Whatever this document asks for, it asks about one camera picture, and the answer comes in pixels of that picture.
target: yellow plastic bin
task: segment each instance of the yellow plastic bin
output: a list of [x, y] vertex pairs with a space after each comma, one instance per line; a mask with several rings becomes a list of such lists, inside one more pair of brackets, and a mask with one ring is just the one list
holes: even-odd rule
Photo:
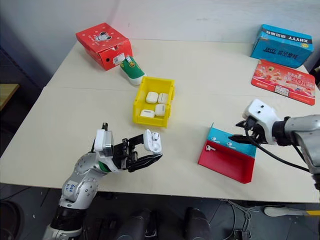
[[[158, 94], [168, 94], [168, 101], [165, 104], [164, 116], [145, 117], [140, 116], [142, 110], [152, 110], [156, 108], [156, 103], [146, 102], [148, 92]], [[171, 115], [171, 102], [175, 97], [175, 81], [171, 79], [144, 76], [133, 103], [133, 122], [136, 124], [151, 125], [156, 127], [167, 127]]]

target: red flyer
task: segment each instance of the red flyer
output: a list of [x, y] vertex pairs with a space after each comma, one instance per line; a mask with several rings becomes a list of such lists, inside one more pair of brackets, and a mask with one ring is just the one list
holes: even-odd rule
[[259, 60], [251, 84], [291, 99], [314, 105], [314, 76], [267, 60]]

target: white table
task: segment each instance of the white table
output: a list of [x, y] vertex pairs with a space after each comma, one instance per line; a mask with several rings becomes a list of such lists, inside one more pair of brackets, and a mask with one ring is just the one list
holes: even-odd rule
[[[235, 124], [242, 120], [243, 110], [254, 98], [273, 106], [281, 118], [319, 114], [319, 91], [316, 105], [309, 106], [252, 86], [258, 60], [248, 57], [250, 44], [159, 40], [131, 43], [135, 60], [149, 76], [175, 80], [168, 128], [150, 127], [161, 134], [163, 157], [133, 173], [109, 174], [100, 183], [100, 191], [319, 201], [309, 173], [259, 150], [253, 179], [248, 184], [197, 164], [212, 122], [226, 132], [243, 134]], [[137, 90], [118, 67], [104, 71], [77, 43], [2, 155], [0, 181], [61, 188], [77, 159], [91, 148], [102, 122], [108, 122], [115, 144], [147, 128], [132, 122]], [[305, 165], [292, 147], [265, 147], [285, 160]]]

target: box lid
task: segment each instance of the box lid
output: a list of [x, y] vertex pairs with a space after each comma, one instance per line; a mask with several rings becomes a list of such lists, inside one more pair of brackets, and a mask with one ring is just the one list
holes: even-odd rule
[[77, 32], [75, 35], [82, 45], [96, 53], [110, 49], [128, 39], [105, 22]]
[[301, 47], [311, 52], [314, 50], [311, 35], [291, 31], [276, 26], [263, 24], [261, 26], [260, 37], [268, 40], [274, 40], [281, 43]]

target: blue box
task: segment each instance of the blue box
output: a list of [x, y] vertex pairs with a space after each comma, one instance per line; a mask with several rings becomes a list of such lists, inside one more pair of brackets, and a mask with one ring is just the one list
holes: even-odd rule
[[263, 24], [253, 45], [251, 57], [298, 68], [313, 51], [310, 35]]
[[208, 141], [215, 142], [224, 147], [228, 147], [227, 143], [232, 143], [232, 148], [242, 154], [249, 155], [250, 157], [256, 157], [256, 146], [245, 143], [238, 143], [236, 141], [232, 141], [229, 137], [232, 136], [231, 133], [222, 131], [220, 129], [214, 128], [214, 124], [212, 123], [208, 136], [206, 137]]

